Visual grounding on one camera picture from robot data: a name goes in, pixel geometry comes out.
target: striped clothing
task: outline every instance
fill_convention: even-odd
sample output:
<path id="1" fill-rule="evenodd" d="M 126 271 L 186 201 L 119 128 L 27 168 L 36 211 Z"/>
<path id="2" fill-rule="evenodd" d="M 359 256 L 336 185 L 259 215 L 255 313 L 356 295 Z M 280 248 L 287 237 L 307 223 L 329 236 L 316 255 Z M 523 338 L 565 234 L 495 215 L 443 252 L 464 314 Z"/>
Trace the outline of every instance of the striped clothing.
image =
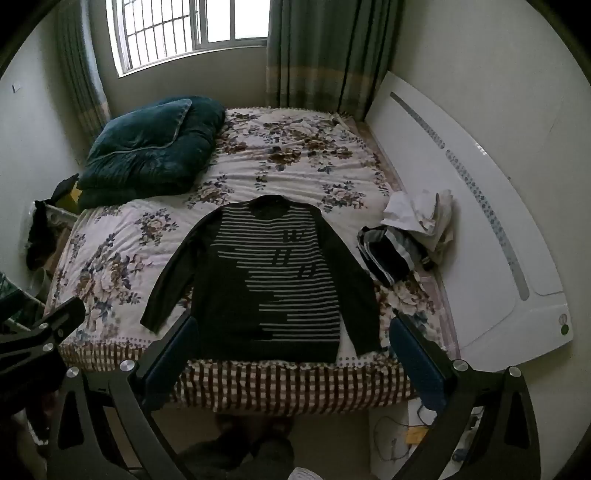
<path id="1" fill-rule="evenodd" d="M 207 215 L 160 275 L 142 325 L 158 329 L 191 281 L 201 358 L 334 362 L 341 316 L 358 355 L 379 349 L 373 283 L 311 205 L 266 195 Z"/>

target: metal screw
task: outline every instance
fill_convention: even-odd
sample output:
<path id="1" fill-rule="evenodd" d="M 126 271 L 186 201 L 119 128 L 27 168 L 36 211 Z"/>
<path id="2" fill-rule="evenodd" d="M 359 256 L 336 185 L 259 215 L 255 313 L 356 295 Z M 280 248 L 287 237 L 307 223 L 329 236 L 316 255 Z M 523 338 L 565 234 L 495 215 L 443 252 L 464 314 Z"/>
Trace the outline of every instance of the metal screw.
<path id="1" fill-rule="evenodd" d="M 453 368 L 459 372 L 465 372 L 466 370 L 468 370 L 469 366 L 470 365 L 468 365 L 468 362 L 466 362 L 465 360 L 454 360 L 453 361 Z"/>
<path id="2" fill-rule="evenodd" d="M 521 376 L 521 370 L 517 367 L 509 367 L 509 375 L 515 378 L 519 378 Z"/>
<path id="3" fill-rule="evenodd" d="M 119 368 L 123 372 L 131 372 L 135 367 L 135 362 L 133 360 L 123 360 L 119 365 Z"/>
<path id="4" fill-rule="evenodd" d="M 80 369 L 78 367 L 71 367 L 66 372 L 66 376 L 69 378 L 74 378 L 74 377 L 77 377 L 79 373 L 80 373 Z"/>

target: white wall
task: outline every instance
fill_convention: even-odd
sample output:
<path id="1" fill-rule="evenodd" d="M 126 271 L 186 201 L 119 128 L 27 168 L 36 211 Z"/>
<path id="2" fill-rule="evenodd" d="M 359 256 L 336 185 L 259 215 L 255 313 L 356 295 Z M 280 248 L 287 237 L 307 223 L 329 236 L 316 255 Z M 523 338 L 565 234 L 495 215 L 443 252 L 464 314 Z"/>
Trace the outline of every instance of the white wall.
<path id="1" fill-rule="evenodd" d="M 24 212 L 80 171 L 77 160 L 86 153 L 60 70 L 55 24 L 51 12 L 0 79 L 0 270 L 21 287 L 29 283 L 19 253 Z M 21 88 L 14 93 L 16 83 Z"/>
<path id="2" fill-rule="evenodd" d="M 206 95 L 226 108 L 265 105 L 265 47 L 189 55 L 119 78 L 105 0 L 90 3 L 90 22 L 100 79 L 113 116 L 173 95 Z"/>
<path id="3" fill-rule="evenodd" d="M 510 177 L 558 267 L 574 341 L 523 368 L 553 478 L 591 421 L 591 86 L 525 0 L 406 2 L 392 71 Z"/>

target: window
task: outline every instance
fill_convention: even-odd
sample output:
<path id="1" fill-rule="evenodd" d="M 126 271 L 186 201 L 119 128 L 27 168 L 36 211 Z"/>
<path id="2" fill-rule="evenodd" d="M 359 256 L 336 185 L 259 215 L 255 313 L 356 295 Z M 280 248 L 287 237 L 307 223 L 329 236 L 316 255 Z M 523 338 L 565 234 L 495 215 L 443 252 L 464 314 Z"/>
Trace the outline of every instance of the window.
<path id="1" fill-rule="evenodd" d="M 270 0 L 106 0 L 120 73 L 199 50 L 265 45 Z"/>

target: sweater sleeve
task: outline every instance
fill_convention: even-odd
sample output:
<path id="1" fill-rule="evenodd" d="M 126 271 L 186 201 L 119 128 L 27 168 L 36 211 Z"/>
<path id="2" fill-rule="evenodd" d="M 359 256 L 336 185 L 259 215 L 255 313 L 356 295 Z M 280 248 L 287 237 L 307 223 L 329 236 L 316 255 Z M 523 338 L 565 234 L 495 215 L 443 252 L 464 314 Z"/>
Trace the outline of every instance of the sweater sleeve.
<path id="1" fill-rule="evenodd" d="M 312 208 L 320 248 L 335 282 L 340 313 L 357 355 L 380 349 L 379 307 L 374 281 L 359 265 L 345 243 Z"/>
<path id="2" fill-rule="evenodd" d="M 221 217 L 219 209 L 199 220 L 170 258 L 154 288 L 142 315 L 140 324 L 157 333 L 173 311 L 187 285 L 194 280 L 197 260 L 208 243 L 206 230 Z"/>

